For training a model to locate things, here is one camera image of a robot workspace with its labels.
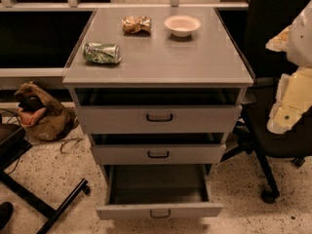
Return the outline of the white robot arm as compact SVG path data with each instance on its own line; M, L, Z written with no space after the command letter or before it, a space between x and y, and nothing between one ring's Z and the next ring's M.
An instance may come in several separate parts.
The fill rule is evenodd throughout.
M285 52L288 61L298 66L292 75L281 76L267 122L271 133L284 134L312 106L312 1L265 47Z

